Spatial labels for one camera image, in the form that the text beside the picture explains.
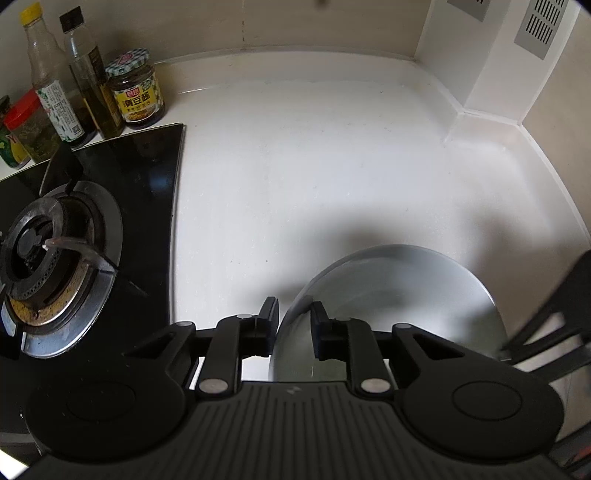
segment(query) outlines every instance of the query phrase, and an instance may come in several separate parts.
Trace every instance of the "jar lid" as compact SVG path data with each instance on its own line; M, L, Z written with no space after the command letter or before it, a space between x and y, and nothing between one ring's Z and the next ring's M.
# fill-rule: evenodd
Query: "jar lid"
M10 97L8 95L4 95L0 98L0 113L6 113L10 107Z
M109 77L124 75L144 65L150 59L150 52L146 48L135 48L118 56L105 68Z
M41 106L35 90L29 90L4 117L4 125L9 130L14 130L26 122L29 117Z

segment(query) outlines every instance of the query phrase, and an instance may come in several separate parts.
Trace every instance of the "checkered jar lid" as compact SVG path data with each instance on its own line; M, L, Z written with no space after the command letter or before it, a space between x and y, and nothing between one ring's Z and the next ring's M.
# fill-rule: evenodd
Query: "checkered jar lid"
M141 67L149 59L150 52L146 48L134 48L110 62L105 67L105 72L109 77L118 77Z

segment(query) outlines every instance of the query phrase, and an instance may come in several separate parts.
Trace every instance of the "soy sauce bottle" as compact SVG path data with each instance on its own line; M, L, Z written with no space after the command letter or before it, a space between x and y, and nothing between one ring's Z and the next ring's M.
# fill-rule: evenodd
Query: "soy sauce bottle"
M105 140L118 137L125 127L113 92L107 86L105 65L99 47L84 25L80 7L60 17L65 33L64 49L90 114Z
M43 20L39 2L21 12L28 39L31 80L60 138L72 148L88 143L95 123L78 90L64 52Z

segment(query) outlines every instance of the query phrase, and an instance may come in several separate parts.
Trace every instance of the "wall vent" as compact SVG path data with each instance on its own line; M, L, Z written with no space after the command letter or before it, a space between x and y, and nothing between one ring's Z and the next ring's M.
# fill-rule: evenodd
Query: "wall vent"
M531 0L515 43L544 60L569 0Z
M491 0L447 0L447 3L484 22L488 4Z

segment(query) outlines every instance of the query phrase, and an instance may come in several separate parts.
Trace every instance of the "metal pot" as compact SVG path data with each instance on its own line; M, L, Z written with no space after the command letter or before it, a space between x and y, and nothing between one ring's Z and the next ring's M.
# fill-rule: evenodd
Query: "metal pot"
M383 245L338 260L295 298L271 356L273 381L346 378L345 364L314 358L309 305L321 301L331 318L358 318L373 330L412 323L488 356L506 341L491 295L456 261L413 245Z

